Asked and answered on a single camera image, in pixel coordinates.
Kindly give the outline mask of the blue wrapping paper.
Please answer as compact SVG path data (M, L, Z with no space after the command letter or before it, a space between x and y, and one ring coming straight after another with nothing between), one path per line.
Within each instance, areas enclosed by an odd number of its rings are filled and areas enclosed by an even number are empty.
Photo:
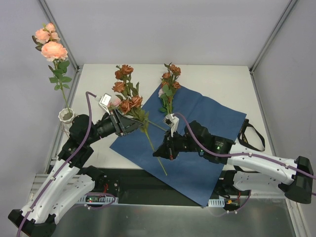
M110 148L135 163L151 175L185 195L198 205L206 206L223 169L222 164L214 164L199 156L200 147L192 139L185 139L187 122L196 121L207 128L211 135L235 141L246 114L221 105L200 93L181 87L175 93L173 112L181 113L178 133L181 135L174 142L179 154L169 158L156 158L153 152L162 145L166 125L162 122L165 115L159 112L161 99L158 91L143 106L149 112L151 124L148 133L136 130L127 136L117 138Z

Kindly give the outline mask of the large orange rose stem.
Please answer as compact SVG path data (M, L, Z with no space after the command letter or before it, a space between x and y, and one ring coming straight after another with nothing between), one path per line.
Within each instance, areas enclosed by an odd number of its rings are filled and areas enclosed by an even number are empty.
M115 78L117 81L114 83L112 90L116 93L119 103L116 105L112 104L110 108L117 108L123 115L142 122L140 130L146 135L151 150L154 151L154 145L148 133L148 127L151 123L149 121L149 113L142 108L143 97L139 94L139 83L134 85L131 82L131 74L134 69L126 64L121 66L117 65L116 69Z

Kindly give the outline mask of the orange and pink flower bouquet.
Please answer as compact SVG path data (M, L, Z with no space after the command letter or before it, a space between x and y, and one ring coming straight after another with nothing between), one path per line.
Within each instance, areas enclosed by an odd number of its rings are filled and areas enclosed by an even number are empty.
M173 99L176 92L181 88L178 78L181 75L181 68L173 63L164 64L167 71L161 77L160 90L158 97L161 99L162 106L160 112L165 115L173 111Z

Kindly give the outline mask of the peach peony flower stem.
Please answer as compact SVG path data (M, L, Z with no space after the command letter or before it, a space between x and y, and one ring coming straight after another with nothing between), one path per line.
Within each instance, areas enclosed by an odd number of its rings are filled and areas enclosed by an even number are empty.
M32 40L36 45L35 49L51 63L48 68L53 76L49 78L49 81L55 85L55 90L62 92L66 108L69 109L65 89L70 89L69 83L72 81L72 78L66 75L70 61L68 60L68 51L60 42L55 26L52 23L44 24L32 35Z

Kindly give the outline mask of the small pink flower stem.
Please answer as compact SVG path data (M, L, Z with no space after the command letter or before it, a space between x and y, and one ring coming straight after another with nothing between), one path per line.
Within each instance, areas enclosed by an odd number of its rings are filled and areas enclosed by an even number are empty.
M115 98L109 102L109 104L107 105L107 108L109 110L114 110L114 109L117 109L120 106L120 104L121 104L121 100L119 98Z

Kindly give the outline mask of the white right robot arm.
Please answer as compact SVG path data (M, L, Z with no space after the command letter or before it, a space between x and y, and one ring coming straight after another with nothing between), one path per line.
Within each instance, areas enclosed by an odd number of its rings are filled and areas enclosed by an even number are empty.
M237 191L259 190L284 193L301 204L310 204L313 180L316 178L308 158L280 158L252 150L238 142L215 136L197 121L188 123L181 135L169 129L153 156L174 160L179 153L198 153L211 163L231 165L239 170L228 170L222 189L228 195Z

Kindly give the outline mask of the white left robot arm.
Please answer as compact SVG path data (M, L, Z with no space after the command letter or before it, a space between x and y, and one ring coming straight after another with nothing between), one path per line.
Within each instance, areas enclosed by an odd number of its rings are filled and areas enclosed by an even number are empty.
M88 115L76 116L69 129L70 136L46 180L29 203L8 215L18 228L17 234L52 236L62 216L81 197L91 191L101 191L108 183L100 169L84 167L93 154L91 144L112 134L128 135L142 125L117 109L105 113L97 123L93 123Z

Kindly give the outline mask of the white ribbed vase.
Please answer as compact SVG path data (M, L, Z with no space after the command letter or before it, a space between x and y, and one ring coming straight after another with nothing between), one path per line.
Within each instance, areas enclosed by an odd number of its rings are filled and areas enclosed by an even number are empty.
M72 126L72 122L74 120L74 118L76 117L76 114L74 112L73 109L69 108L65 108L63 110L61 110L59 112L58 118L60 120L60 122L62 123L64 129L69 132L69 129Z

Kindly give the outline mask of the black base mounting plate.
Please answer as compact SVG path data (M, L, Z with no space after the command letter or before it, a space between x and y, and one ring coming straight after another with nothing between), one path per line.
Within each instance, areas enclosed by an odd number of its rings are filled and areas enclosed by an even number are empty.
M119 204L200 206L173 187L140 169L96 169L93 176L104 175L95 182L92 194L108 193Z

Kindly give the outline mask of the aluminium front rail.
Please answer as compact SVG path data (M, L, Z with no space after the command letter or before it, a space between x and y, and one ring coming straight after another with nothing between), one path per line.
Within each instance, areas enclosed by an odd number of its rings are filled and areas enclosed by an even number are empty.
M38 191L38 189L42 186L44 181L47 179L47 177L48 177L48 174L37 174L33 181L30 193L35 194ZM67 182L63 190L70 188L70 186L73 185L75 182L77 182L78 179L79 179L79 175L75 175L73 178L71 178Z

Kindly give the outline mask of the right aluminium table rail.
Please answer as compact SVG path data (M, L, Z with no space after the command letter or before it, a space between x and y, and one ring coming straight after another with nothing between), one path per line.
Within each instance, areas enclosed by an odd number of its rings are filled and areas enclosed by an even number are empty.
M268 139L268 142L269 142L272 154L276 155L275 147L274 147L274 144L273 144L273 141L272 141L272 137L271 137L271 133L270 133L270 130L269 130L269 127L268 127L268 123L267 123L266 113L265 113L263 102L262 102L262 99L260 97L260 93L259 93L256 81L255 81L255 77L253 75L253 72L250 71L249 73L250 73L250 77L251 77L251 80L252 80L254 91L255 91L255 94L256 94L256 97L257 97L257 100L258 100L261 116L262 116L262 119L263 119L265 131L266 131L266 134L267 134L267 139Z

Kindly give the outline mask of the left aluminium frame post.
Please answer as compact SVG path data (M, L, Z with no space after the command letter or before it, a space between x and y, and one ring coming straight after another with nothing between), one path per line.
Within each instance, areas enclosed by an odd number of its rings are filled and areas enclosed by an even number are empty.
M60 30L60 27L50 9L50 7L47 4L47 1L45 0L36 0L36 2L39 4L39 7L41 8L43 14L45 15L47 21L49 23L52 23L55 26L56 32L59 35L60 41L61 43L64 45L64 47L67 49L68 51L68 59L70 61L70 64L72 65L72 67L74 68L75 72L77 73L80 69L80 66L78 65L76 59L74 58L71 49L69 48L69 45L62 33L62 31Z

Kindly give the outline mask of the aluminium frame post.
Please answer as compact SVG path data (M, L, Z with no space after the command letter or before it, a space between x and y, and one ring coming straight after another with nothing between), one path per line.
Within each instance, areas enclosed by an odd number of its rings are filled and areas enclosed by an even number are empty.
M282 27L284 26L285 22L289 18L291 12L293 11L293 9L295 8L295 6L297 5L298 2L299 2L299 0L290 0L287 3L281 16L277 20L275 26L273 27L268 38L266 39L263 47L259 51L259 54L257 55L256 59L254 60L252 66L249 68L249 72L251 75L254 74L255 70L257 69L257 67L259 66L263 57L265 56L266 52L268 51L268 49L270 48L270 46L272 45L272 43L274 42L274 40L278 36L279 32L281 31Z
M70 64L72 65L72 67L74 68L75 72L77 73L80 69L80 66L78 65L76 59L74 58L71 49L69 48L69 45L62 33L62 31L60 30L60 27L50 9L50 7L47 4L47 1L45 0L36 0L36 2L39 4L39 7L41 8L43 14L45 15L47 21L49 23L52 23L55 26L56 32L59 35L60 41L61 43L64 45L64 47L67 49L68 51L68 59L70 61Z

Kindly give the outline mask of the right aluminium frame post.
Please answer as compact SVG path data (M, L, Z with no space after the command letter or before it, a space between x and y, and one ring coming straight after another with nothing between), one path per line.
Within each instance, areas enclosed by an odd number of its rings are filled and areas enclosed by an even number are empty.
M289 18L291 12L293 11L293 9L295 8L295 6L297 5L298 2L299 2L299 0L290 0L287 3L281 16L277 20L275 26L273 27L268 38L266 39L263 47L259 51L259 54L257 55L256 59L254 60L252 66L249 68L249 72L251 75L254 74L255 70L257 69L257 67L259 66L263 57L265 56L266 52L268 51L268 49L270 48L270 46L272 45L272 43L274 42L274 40L278 36L279 32L281 31L282 27L284 26L285 22Z

